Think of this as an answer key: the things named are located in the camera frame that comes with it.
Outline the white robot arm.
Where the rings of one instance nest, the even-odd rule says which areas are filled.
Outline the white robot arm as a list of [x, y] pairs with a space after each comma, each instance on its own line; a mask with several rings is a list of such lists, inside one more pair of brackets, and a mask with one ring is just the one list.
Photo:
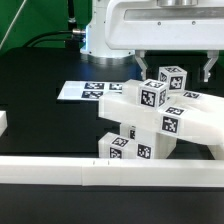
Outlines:
[[92, 0], [83, 56], [94, 62], [136, 58], [151, 50], [205, 51], [204, 78], [224, 50], [224, 0]]

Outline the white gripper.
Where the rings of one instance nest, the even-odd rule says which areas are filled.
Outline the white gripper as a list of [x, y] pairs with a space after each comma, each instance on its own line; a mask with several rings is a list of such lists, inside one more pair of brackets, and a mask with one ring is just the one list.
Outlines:
[[224, 50], [224, 0], [111, 0], [106, 11], [105, 40], [112, 49], [136, 50], [146, 79], [144, 50], [204, 50], [203, 81]]

